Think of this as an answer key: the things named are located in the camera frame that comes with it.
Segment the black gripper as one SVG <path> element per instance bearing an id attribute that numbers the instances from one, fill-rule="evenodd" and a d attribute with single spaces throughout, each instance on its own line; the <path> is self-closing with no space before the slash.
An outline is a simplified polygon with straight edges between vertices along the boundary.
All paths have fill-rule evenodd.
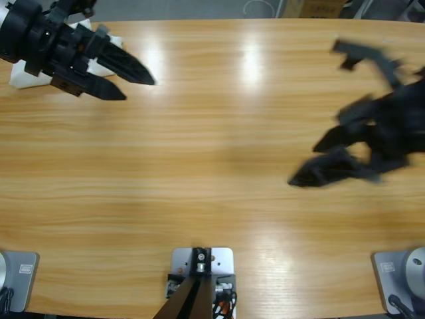
<path id="1" fill-rule="evenodd" d="M 415 75 L 416 82 L 342 108 L 338 126 L 313 147 L 325 154 L 307 160 L 288 184 L 323 187 L 348 178 L 378 181 L 380 175 L 408 166 L 411 153 L 424 152 L 424 69 Z"/>
<path id="2" fill-rule="evenodd" d="M 110 43 L 108 30 L 72 28 L 69 16 L 94 14 L 94 1 L 55 1 L 43 10 L 37 1 L 1 2 L 1 58 L 25 62 L 25 72 L 52 78 L 51 85 L 71 95 L 88 94 L 100 100 L 126 100 L 126 95 L 109 80 L 88 72 L 97 63 L 122 79 L 155 85 L 150 71 L 125 50 Z"/>

